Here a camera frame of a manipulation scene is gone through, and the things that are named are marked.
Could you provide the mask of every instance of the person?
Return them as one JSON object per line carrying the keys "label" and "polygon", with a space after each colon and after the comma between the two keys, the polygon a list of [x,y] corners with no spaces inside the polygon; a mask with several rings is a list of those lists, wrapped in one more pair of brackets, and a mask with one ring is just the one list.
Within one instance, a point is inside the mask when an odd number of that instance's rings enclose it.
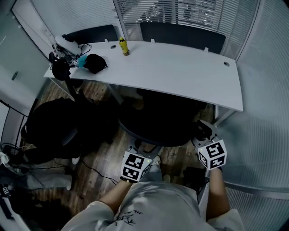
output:
{"label": "person", "polygon": [[141,182],[121,180],[62,231],[244,230],[238,211],[230,209],[220,169],[210,171],[205,221],[200,216],[196,191],[163,182],[159,166],[157,156]]}

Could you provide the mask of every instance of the wooden floor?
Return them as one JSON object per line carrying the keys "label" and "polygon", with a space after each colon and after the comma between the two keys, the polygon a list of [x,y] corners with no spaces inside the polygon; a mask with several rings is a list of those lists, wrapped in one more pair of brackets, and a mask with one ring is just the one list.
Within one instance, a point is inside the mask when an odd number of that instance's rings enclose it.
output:
{"label": "wooden floor", "polygon": [[[94,99],[96,103],[97,101],[107,100],[109,96],[106,86],[102,83],[85,82],[82,89],[86,97]],[[69,96],[54,83],[50,83],[39,101],[39,105],[60,97],[68,98]],[[195,116],[194,120],[198,119],[212,122],[213,106],[208,104],[206,109]],[[129,135],[119,128],[111,145],[102,143],[98,150],[85,156],[84,161],[101,174],[119,181],[122,157],[128,149],[129,140]],[[163,148],[160,155],[162,173],[163,175],[169,174],[173,183],[182,184],[182,172],[187,166],[203,168],[196,157],[191,142],[181,147]],[[114,186],[109,179],[100,177],[81,162],[73,166],[71,160],[56,159],[56,161],[57,163],[70,165],[77,173],[78,180],[73,182],[72,189],[70,191],[58,188],[39,189],[33,193],[39,200],[60,198],[62,204],[70,209],[72,216],[84,210],[89,203],[99,199]],[[46,166],[57,166],[57,164],[51,161]]]}

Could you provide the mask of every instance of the white desk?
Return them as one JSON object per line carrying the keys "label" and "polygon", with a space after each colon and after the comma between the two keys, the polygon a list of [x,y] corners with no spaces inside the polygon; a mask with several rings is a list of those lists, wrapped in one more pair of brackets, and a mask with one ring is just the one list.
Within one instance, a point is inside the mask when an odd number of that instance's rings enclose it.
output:
{"label": "white desk", "polygon": [[[243,111],[239,75],[230,58],[164,43],[128,41],[129,56],[122,54],[118,42],[91,45],[87,54],[103,57],[108,68],[97,74],[70,69],[72,79],[164,92]],[[44,77],[54,76],[48,69]]]}
{"label": "white desk", "polygon": [[0,102],[0,143],[3,134],[3,129],[5,125],[5,121],[9,112],[9,108]]}

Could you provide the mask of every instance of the white t-shirt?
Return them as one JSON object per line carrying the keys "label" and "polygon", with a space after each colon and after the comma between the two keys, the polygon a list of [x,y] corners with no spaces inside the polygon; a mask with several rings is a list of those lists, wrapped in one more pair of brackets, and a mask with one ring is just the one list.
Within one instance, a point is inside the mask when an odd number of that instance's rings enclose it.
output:
{"label": "white t-shirt", "polygon": [[204,221],[200,217],[196,192],[164,182],[133,185],[119,213],[106,204],[92,202],[72,218],[62,231],[243,231],[238,211]]}

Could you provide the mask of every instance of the printed graphic on shirt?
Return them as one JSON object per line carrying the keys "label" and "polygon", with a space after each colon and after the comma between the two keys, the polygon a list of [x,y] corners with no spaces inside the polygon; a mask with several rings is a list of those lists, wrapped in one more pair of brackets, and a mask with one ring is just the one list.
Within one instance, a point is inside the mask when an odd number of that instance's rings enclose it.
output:
{"label": "printed graphic on shirt", "polygon": [[217,166],[220,166],[220,165],[224,164],[224,162],[225,162],[225,156],[221,156],[217,159],[211,160],[211,162],[210,162],[211,168],[215,168]]}
{"label": "printed graphic on shirt", "polygon": [[207,159],[199,152],[200,154],[200,161],[205,165],[205,167],[208,167]]}
{"label": "printed graphic on shirt", "polygon": [[127,168],[127,167],[123,167],[123,176],[127,176],[129,178],[132,178],[134,180],[137,180],[137,178],[139,177],[139,171]]}
{"label": "printed graphic on shirt", "polygon": [[138,168],[138,169],[141,169],[143,163],[144,163],[144,158],[141,158],[139,156],[132,155],[132,154],[130,154],[130,156],[126,160],[126,165],[134,167],[134,168]]}
{"label": "printed graphic on shirt", "polygon": [[140,211],[137,211],[137,210],[129,211],[129,212],[122,213],[119,216],[117,216],[117,218],[113,222],[115,223],[116,226],[117,226],[117,223],[120,221],[123,221],[126,224],[133,226],[135,224],[135,222],[132,219],[132,216],[141,215],[141,214],[143,214],[143,213]]}
{"label": "printed graphic on shirt", "polygon": [[141,177],[143,177],[149,171],[149,168],[150,168],[150,164],[143,170]]}
{"label": "printed graphic on shirt", "polygon": [[206,146],[210,158],[224,153],[224,150],[219,142],[213,143],[210,146]]}

